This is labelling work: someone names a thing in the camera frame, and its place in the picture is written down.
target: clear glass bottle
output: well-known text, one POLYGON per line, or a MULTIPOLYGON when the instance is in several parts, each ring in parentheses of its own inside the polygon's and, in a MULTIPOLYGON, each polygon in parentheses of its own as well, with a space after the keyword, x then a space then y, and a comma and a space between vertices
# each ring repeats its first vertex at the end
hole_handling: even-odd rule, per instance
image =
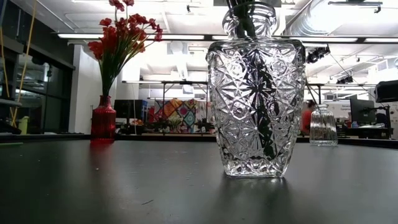
POLYGON ((271 38, 275 9, 245 2, 223 20, 229 40, 206 57, 217 143, 227 175, 281 177, 300 127, 305 47, 271 38))
POLYGON ((338 143, 336 121, 328 105, 318 105, 311 114, 310 143, 317 146, 335 146, 338 143))

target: ceiling light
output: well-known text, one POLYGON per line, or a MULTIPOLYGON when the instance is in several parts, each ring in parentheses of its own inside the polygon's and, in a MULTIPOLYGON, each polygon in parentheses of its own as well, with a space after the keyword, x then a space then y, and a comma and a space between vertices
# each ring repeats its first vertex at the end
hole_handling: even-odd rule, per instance
POLYGON ((367 37, 366 40, 364 41, 365 43, 369 42, 375 42, 375 43, 397 43, 398 42, 398 37, 397 38, 373 38, 373 37, 367 37))
POLYGON ((349 94, 349 95, 346 95, 346 96, 339 96, 336 99, 344 99, 344 98, 347 98, 347 97, 351 97, 351 96, 355 96, 355 95, 362 95, 362 94, 365 94, 365 93, 367 93, 367 92, 366 91, 365 92, 362 91, 361 93, 353 93, 353 94, 349 94))
MULTIPOLYGON (((103 34, 58 34, 61 39, 99 39, 103 37, 103 34)), ((153 40, 155 35, 148 35, 149 40, 153 40)), ((205 38, 204 35, 168 35, 163 34, 163 40, 203 40, 205 38)))
POLYGON ((206 47, 188 47, 189 51, 201 51, 201 52, 207 52, 208 49, 206 47))
POLYGON ((211 37, 213 40, 228 40, 227 35, 214 35, 211 37))
POLYGON ((303 43, 304 47, 327 47, 328 44, 303 43))
POLYGON ((91 39, 96 40, 103 37, 103 34, 58 34, 61 39, 91 39))
POLYGON ((122 81, 123 83, 161 84, 161 81, 122 81))
POLYGON ((380 6, 383 2, 358 2, 358 1, 330 1, 328 5, 332 6, 380 6))
POLYGON ((106 3, 109 4, 108 1, 102 1, 102 0, 72 0, 74 3, 106 3))
POLYGON ((358 38, 354 37, 291 37, 291 39, 301 40, 303 42, 356 42, 358 38))
POLYGON ((340 86, 341 87, 344 87, 344 86, 367 86, 367 87, 376 87, 376 84, 323 84, 323 86, 335 86, 335 87, 340 87, 340 86))
MULTIPOLYGON (((154 39, 155 35, 148 35, 148 39, 154 39)), ((162 40, 203 40, 204 35, 168 35, 163 34, 162 40)))
MULTIPOLYGON (((160 100, 160 99, 163 99, 163 97, 148 97, 147 98, 148 100, 156 100, 156 99, 158 99, 158 100, 160 100)), ((165 100, 173 100, 173 99, 176 99, 176 100, 198 100, 198 101, 206 101, 206 98, 189 98, 189 97, 186 97, 186 98, 181 98, 181 97, 165 97, 164 98, 165 100)))

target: colorful quilt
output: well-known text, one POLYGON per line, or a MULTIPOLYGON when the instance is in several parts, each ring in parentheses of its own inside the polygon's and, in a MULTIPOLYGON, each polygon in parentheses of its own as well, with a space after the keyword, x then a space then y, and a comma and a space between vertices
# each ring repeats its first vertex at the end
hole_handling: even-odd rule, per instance
POLYGON ((154 119, 158 121, 159 118, 164 118, 173 121, 173 123, 180 120, 177 128, 172 131, 175 133, 193 133, 196 122, 195 105, 195 100, 172 99, 164 102, 163 110, 163 101, 157 100, 155 101, 154 119))

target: cable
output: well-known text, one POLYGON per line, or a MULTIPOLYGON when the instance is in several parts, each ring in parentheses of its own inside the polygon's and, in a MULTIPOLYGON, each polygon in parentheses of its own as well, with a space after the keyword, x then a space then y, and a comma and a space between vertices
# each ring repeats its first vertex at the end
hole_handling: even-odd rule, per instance
MULTIPOLYGON (((340 68, 343 69, 343 71, 344 71, 347 75, 349 75, 349 73, 343 68, 343 66, 340 65, 340 63, 338 63, 338 61, 334 58, 334 56, 333 56, 332 54, 330 54, 330 56, 331 56, 331 57, 333 58, 333 60, 338 64, 338 66, 340 66, 340 68)), ((369 94, 371 97, 373 97, 374 100, 376 100, 376 97, 374 97, 374 96, 372 95, 372 93, 370 93, 370 91, 368 92, 368 94, 369 94)))
MULTIPOLYGON (((19 85, 19 93, 18 93, 18 101, 17 101, 18 103, 21 100, 21 91, 22 91, 22 86, 24 84, 27 60, 28 60, 29 50, 30 50, 30 42, 32 41, 33 25, 35 23, 37 0, 33 0, 33 1, 34 1, 34 5, 33 5, 33 13, 32 13, 32 22, 30 23, 29 38, 28 38, 28 41, 27 41, 25 65, 24 65, 24 69, 22 71, 21 84, 19 85)), ((14 127, 17 126, 16 123, 15 123, 15 120, 17 118, 17 112, 18 112, 18 108, 15 108, 14 116, 12 118, 12 125, 14 125, 14 127)))
MULTIPOLYGON (((1 55, 2 55, 2 67, 4 70, 4 79, 6 81, 6 92, 7 92, 7 97, 10 98, 10 90, 8 88, 8 77, 7 77, 7 69, 6 69, 6 58, 4 54, 4 41, 3 41, 3 36, 2 36, 2 27, 0 27, 0 44, 1 44, 1 55)), ((10 114, 11 114, 11 119, 14 120, 14 113, 12 112, 12 109, 10 107, 10 114)))

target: wall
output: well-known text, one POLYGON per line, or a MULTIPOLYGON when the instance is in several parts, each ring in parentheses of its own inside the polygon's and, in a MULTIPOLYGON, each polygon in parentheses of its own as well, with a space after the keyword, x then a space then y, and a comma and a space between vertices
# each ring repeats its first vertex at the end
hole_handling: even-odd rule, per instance
MULTIPOLYGON (((98 106, 102 95, 100 68, 98 62, 86 54, 80 45, 75 46, 73 65, 76 70, 72 77, 69 132, 90 134, 92 108, 98 106)), ((110 96, 116 95, 116 85, 114 82, 109 91, 110 96)))
POLYGON ((138 99, 138 84, 122 83, 122 81, 139 81, 140 65, 139 59, 133 58, 128 61, 118 76, 117 100, 136 100, 138 99))

